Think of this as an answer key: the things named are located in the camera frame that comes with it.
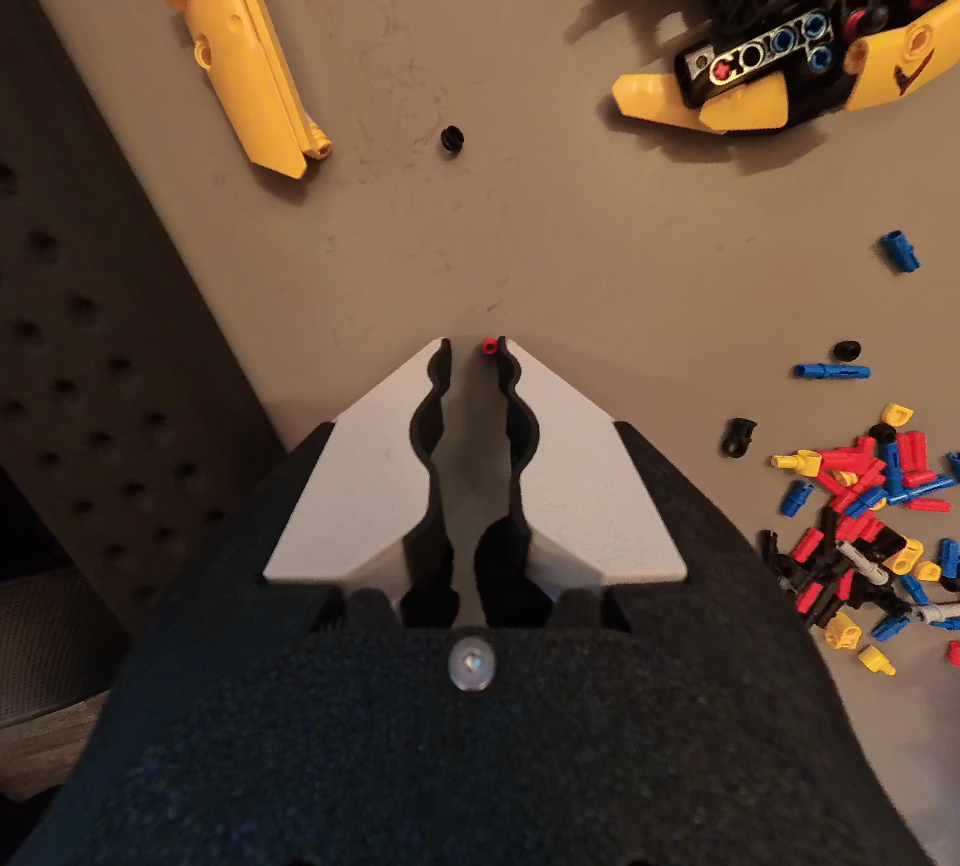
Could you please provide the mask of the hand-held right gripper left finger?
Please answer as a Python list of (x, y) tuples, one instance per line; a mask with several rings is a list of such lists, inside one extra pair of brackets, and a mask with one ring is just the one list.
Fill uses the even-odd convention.
[(454, 624), (460, 596), (434, 462), (451, 371), (450, 339), (434, 340), (330, 424), (268, 582), (374, 589), (408, 627)]

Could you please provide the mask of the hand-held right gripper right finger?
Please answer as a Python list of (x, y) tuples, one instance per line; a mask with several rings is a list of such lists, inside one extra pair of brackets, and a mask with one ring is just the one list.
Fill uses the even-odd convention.
[(476, 587), (490, 627), (541, 627), (570, 592), (678, 584), (687, 578), (665, 520), (628, 448), (627, 423), (502, 336), (506, 514), (476, 547)]

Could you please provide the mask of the pile of small coloured pins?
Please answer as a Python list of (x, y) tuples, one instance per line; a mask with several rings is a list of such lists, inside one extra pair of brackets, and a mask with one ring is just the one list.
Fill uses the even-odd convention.
[(958, 537), (927, 546), (894, 525), (899, 512), (958, 512), (947, 498), (958, 494), (958, 452), (934, 466), (915, 418), (914, 409), (889, 403), (851, 442), (807, 449), (822, 454), (817, 477), (778, 469), (792, 476), (780, 516), (796, 518), (816, 493), (827, 499), (790, 548), (772, 530), (758, 538), (804, 625), (827, 648), (887, 677), (897, 670), (886, 648), (913, 627), (944, 639), (942, 658), (958, 670)]

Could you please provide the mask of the yellow toy brick car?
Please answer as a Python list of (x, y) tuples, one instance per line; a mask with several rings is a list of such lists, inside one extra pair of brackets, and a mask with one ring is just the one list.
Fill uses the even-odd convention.
[(709, 0), (670, 71), (619, 77), (620, 114), (715, 135), (899, 103), (958, 66), (959, 0)]

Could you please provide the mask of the grey desk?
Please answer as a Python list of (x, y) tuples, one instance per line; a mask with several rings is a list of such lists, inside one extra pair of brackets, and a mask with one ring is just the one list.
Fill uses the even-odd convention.
[[(228, 143), (161, 0), (44, 1), (286, 439), (436, 335), (480, 375), (468, 351), (507, 333), (746, 533), (802, 523), (774, 520), (762, 454), (848, 440), (887, 401), (958, 448), (958, 68), (726, 145), (606, 106), (693, 0), (269, 0), (336, 142), (295, 205)], [(793, 375), (846, 340), (869, 379)], [(758, 426), (730, 459), (738, 416)]]

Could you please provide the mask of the short blue pin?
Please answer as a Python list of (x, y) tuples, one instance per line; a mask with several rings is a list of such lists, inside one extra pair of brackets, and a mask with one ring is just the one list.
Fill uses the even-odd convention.
[(909, 274), (917, 272), (921, 267), (916, 248), (901, 229), (882, 235), (879, 242), (884, 255), (896, 272)]

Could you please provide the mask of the yellow curved panel piece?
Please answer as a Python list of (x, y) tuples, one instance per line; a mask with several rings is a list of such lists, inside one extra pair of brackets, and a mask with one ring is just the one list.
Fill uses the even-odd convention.
[(307, 114), (265, 0), (164, 0), (250, 162), (302, 179), (332, 143)]

